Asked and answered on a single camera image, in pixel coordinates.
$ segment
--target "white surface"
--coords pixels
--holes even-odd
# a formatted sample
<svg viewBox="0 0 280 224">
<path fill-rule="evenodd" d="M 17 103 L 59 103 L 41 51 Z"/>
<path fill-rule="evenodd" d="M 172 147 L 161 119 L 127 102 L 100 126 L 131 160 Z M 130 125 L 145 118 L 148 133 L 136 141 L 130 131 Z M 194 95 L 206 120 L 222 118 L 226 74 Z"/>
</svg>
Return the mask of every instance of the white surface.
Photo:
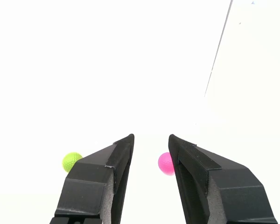
<svg viewBox="0 0 280 224">
<path fill-rule="evenodd" d="M 235 1 L 206 99 L 202 145 L 259 178 L 280 224 L 280 1 Z"/>
<path fill-rule="evenodd" d="M 280 223 L 280 158 L 267 151 L 277 146 L 280 153 L 280 124 L 273 122 L 280 101 L 270 98 L 280 97 L 271 76 L 280 80 L 280 66 L 269 64 L 280 65 L 280 49 L 271 47 L 280 37 L 258 41 L 280 33 L 280 13 L 274 9 L 266 30 L 255 15 L 272 9 L 243 5 L 233 11 L 204 105 L 229 1 L 0 1 L 0 222 L 49 223 L 66 176 L 63 156 L 88 155 L 134 133 L 121 223 L 185 223 L 175 177 L 157 167 L 175 133 L 251 168 Z M 237 55 L 249 60 L 239 63 Z M 248 74 L 254 84 L 247 85 Z M 256 74 L 266 74 L 259 88 Z M 266 93 L 272 81 L 274 92 Z M 267 98 L 277 109 L 268 110 Z M 267 133 L 259 128 L 265 116 Z"/>
</svg>

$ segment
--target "magenta ball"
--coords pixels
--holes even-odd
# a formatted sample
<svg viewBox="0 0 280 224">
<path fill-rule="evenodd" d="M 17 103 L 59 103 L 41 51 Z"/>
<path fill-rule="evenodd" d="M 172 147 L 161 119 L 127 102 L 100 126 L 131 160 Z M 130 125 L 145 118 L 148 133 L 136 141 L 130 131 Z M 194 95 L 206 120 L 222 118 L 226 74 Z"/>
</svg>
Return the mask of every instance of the magenta ball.
<svg viewBox="0 0 280 224">
<path fill-rule="evenodd" d="M 170 175 L 170 176 L 172 176 L 174 174 L 174 167 L 173 167 L 173 163 L 172 163 L 172 159 L 171 159 L 170 153 L 163 153 L 159 157 L 158 164 L 159 164 L 160 170 L 164 174 Z"/>
</svg>

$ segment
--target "yellow-green ball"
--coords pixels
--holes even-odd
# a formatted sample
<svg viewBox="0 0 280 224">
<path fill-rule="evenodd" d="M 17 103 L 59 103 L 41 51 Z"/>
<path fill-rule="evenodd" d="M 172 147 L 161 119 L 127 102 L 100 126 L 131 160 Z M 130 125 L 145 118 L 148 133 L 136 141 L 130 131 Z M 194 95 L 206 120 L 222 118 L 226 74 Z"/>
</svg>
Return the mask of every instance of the yellow-green ball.
<svg viewBox="0 0 280 224">
<path fill-rule="evenodd" d="M 79 153 L 68 153 L 62 160 L 62 166 L 66 172 L 70 172 L 74 164 L 83 157 Z"/>
</svg>

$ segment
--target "pink ball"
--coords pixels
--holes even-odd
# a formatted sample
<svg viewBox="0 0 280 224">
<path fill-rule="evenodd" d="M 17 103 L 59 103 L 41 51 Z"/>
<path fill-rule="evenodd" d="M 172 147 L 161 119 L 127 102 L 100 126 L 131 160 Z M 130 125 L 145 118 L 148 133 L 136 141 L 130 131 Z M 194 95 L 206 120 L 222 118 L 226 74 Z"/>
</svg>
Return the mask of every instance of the pink ball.
<svg viewBox="0 0 280 224">
<path fill-rule="evenodd" d="M 172 176 L 174 174 L 174 167 L 173 167 L 170 153 L 163 153 L 159 157 L 158 164 L 159 164 L 160 170 L 164 174 L 169 175 L 169 176 Z"/>
</svg>

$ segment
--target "white wall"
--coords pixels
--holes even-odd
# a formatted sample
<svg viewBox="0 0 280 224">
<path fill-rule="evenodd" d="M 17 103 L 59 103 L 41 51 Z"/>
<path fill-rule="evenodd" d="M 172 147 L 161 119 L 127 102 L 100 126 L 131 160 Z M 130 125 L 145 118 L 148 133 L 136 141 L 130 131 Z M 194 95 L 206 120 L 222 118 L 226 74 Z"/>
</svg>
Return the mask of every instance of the white wall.
<svg viewBox="0 0 280 224">
<path fill-rule="evenodd" d="M 280 223 L 280 1 L 234 2 L 206 100 L 201 144 L 249 167 Z"/>
</svg>

